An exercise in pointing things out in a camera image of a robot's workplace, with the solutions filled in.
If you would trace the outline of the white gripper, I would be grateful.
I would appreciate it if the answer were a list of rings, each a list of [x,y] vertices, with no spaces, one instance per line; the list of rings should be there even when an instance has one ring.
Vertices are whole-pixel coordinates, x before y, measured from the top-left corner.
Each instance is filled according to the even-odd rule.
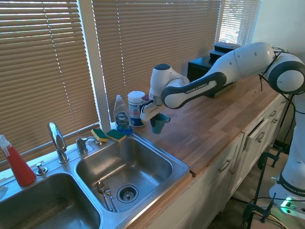
[[[158,104],[154,100],[145,103],[140,112],[140,119],[142,121],[149,121],[152,127],[155,127],[155,116],[159,114],[164,108],[164,104]]]

